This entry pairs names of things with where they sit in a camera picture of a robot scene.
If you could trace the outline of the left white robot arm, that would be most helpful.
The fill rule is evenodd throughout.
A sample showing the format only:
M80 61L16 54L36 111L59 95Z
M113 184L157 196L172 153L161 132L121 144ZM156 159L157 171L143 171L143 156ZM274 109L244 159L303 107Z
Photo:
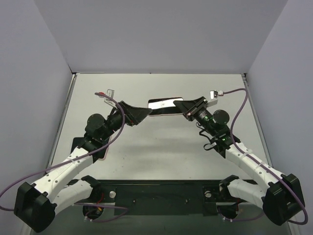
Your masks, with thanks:
M82 142L60 164L51 167L48 174L32 184L24 182L17 190L14 215L33 231L40 233L54 220L55 215L76 201L99 199L101 190L91 177L79 180L65 188L83 169L104 158L113 134L120 135L124 125L141 123L152 109L133 107L120 101L108 117L93 114L87 120Z

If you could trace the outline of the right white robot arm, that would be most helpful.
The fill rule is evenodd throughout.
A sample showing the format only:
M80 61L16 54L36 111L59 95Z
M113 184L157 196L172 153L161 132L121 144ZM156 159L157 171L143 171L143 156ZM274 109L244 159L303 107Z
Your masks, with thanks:
M293 174L285 175L274 169L247 149L228 127L229 114L226 111L209 113L209 101L204 97L174 101L174 105L188 121L196 120L203 131L211 136L212 149L255 182L248 183L235 175L227 177L220 182L218 189L223 200L233 197L252 203L261 208L276 225L282 225L300 211L305 211L299 179Z

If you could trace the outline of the black phone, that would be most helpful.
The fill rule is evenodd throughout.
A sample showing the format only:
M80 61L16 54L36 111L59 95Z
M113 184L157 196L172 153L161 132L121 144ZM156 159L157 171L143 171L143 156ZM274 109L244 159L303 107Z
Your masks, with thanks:
M151 109L149 116L173 116L182 112L174 105L174 101L183 101L182 97L156 98L148 100L148 108Z

